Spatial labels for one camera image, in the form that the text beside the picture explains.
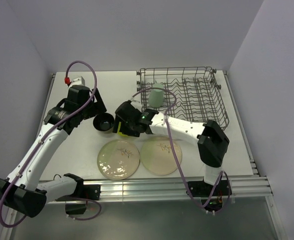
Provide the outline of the lime green bowl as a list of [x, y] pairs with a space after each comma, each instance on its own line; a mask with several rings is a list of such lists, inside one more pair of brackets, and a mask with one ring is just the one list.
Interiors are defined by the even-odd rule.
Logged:
[[127, 128], [125, 125], [122, 125], [122, 122], [120, 122], [118, 124], [118, 129], [117, 129], [117, 133], [120, 135], [120, 136], [123, 136], [123, 137], [128, 137], [129, 135], [127, 134]]

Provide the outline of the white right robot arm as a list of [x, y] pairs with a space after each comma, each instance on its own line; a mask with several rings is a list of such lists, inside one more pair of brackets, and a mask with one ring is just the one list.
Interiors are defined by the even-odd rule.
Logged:
[[164, 135], [196, 146], [205, 165], [204, 192], [214, 195], [220, 189], [222, 163], [230, 140], [216, 121], [191, 122], [150, 108], [140, 111], [129, 100], [116, 109], [115, 115], [133, 136]]

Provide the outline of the pale green plastic cup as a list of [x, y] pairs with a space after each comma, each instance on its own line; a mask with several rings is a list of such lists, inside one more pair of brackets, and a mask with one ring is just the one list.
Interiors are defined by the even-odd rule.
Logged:
[[154, 83], [150, 91], [148, 98], [148, 104], [150, 107], [159, 108], [163, 104], [164, 91], [161, 83]]

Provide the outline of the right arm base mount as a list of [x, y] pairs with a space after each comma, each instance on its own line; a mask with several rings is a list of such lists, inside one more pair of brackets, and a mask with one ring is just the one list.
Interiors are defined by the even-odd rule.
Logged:
[[[188, 181], [187, 182], [192, 197], [201, 198], [201, 204], [204, 205], [209, 197], [213, 186], [201, 181]], [[220, 211], [224, 205], [230, 200], [232, 196], [232, 189], [227, 180], [220, 180], [216, 186], [214, 193], [209, 203], [204, 207], [205, 211], [216, 213]]]

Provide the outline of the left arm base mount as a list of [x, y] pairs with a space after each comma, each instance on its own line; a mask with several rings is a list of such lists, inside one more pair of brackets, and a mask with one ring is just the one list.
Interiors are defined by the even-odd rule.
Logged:
[[65, 204], [65, 212], [69, 216], [83, 215], [86, 210], [89, 210], [89, 204], [95, 204], [98, 207], [96, 214], [97, 217], [102, 210], [102, 206], [97, 201], [100, 198], [101, 193], [101, 185], [99, 184], [89, 184], [84, 185], [83, 189], [80, 190], [80, 193], [76, 193], [73, 195], [63, 196], [59, 199], [59, 201], [68, 202], [68, 201], [84, 201], [84, 203], [75, 204], [75, 203], [66, 203]]

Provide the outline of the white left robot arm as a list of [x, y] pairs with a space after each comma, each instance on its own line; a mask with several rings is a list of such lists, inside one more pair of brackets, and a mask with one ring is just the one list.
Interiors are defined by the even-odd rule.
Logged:
[[40, 177], [56, 150], [83, 120], [106, 112], [99, 90], [71, 85], [67, 97], [52, 108], [39, 135], [17, 167], [0, 178], [0, 205], [26, 217], [37, 216], [44, 206], [63, 197], [78, 200], [84, 195], [84, 180], [71, 173], [40, 184]]

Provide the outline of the black bowl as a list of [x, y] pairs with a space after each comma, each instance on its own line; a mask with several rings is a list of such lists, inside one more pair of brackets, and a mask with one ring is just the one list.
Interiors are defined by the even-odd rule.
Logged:
[[93, 119], [93, 127], [101, 133], [111, 133], [114, 126], [114, 116], [105, 112]]

